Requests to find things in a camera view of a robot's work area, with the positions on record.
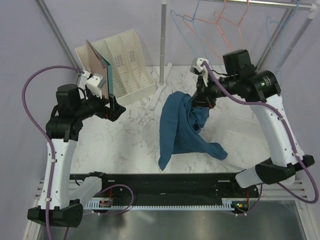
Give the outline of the white clothes rack foot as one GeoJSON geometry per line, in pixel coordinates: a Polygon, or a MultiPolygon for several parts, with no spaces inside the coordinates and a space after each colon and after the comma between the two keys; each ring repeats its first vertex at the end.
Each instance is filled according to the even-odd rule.
{"type": "Polygon", "coordinates": [[[150,110],[155,110],[157,103],[160,100],[160,96],[167,86],[167,79],[170,75],[172,67],[173,67],[173,64],[171,62],[169,62],[167,65],[160,66],[160,68],[159,68],[159,81],[157,83],[157,89],[155,91],[155,94],[152,97],[150,104],[149,104],[150,110]]]}

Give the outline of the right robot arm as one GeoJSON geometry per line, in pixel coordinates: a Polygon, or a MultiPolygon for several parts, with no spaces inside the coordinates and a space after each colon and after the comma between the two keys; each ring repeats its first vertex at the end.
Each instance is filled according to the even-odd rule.
{"type": "Polygon", "coordinates": [[[246,49],[223,55],[226,73],[216,79],[205,58],[195,58],[190,71],[198,75],[195,107],[213,108],[216,99],[228,97],[241,105],[250,106],[267,141],[270,157],[235,175],[229,191],[242,196],[248,187],[260,183],[291,185],[298,171],[315,163],[311,155],[300,148],[287,121],[281,88],[269,70],[256,72],[246,49]]]}

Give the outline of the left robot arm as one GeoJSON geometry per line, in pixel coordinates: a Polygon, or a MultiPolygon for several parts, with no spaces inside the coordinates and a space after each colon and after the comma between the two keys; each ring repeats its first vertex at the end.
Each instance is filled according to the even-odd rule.
{"type": "Polygon", "coordinates": [[[104,173],[93,172],[70,192],[72,159],[83,121],[97,116],[114,122],[126,108],[118,104],[113,94],[98,97],[75,84],[59,86],[56,100],[45,127],[48,155],[43,189],[38,205],[28,210],[27,218],[47,227],[76,228],[82,221],[84,206],[94,195],[104,197],[110,191],[109,183],[103,180],[104,173]]]}

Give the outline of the blue t shirt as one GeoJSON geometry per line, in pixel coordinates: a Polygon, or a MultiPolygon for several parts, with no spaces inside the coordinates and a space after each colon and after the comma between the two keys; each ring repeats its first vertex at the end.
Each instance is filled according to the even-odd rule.
{"type": "Polygon", "coordinates": [[[218,160],[227,158],[228,153],[217,142],[206,142],[200,132],[210,114],[208,107],[192,106],[192,97],[176,91],[166,99],[159,123],[158,166],[163,171],[172,155],[205,153],[218,160]]]}

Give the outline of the brown cardboard folder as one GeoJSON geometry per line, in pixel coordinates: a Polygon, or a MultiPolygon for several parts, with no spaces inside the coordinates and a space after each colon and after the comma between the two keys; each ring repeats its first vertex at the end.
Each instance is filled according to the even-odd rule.
{"type": "Polygon", "coordinates": [[[109,98],[109,86],[108,86],[108,70],[107,65],[103,62],[102,57],[93,47],[93,45],[86,40],[87,54],[90,72],[92,75],[102,76],[102,81],[98,85],[101,89],[102,95],[108,99],[109,98]]]}

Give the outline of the teal folder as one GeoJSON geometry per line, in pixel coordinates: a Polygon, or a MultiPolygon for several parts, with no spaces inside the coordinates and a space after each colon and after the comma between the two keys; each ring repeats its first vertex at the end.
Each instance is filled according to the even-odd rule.
{"type": "Polygon", "coordinates": [[[112,65],[101,55],[103,63],[106,65],[106,77],[107,81],[103,86],[103,93],[114,94],[114,86],[113,86],[113,68],[112,65]]]}

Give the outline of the white plastic file organizer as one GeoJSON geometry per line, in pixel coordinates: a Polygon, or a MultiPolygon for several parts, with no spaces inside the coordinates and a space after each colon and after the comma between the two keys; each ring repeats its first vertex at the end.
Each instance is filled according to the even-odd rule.
{"type": "MultiPolygon", "coordinates": [[[[91,44],[112,65],[113,92],[120,105],[134,103],[155,93],[157,86],[147,72],[141,43],[133,29],[91,44]]],[[[83,69],[91,73],[87,44],[75,51],[83,69]]]]}

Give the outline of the white plastic laundry basket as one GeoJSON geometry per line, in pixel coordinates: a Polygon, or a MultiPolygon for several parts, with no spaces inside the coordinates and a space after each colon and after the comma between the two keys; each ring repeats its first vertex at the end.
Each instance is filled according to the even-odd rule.
{"type": "Polygon", "coordinates": [[[267,140],[256,119],[230,115],[225,123],[220,140],[220,144],[228,153],[225,163],[244,170],[271,156],[267,140]]]}

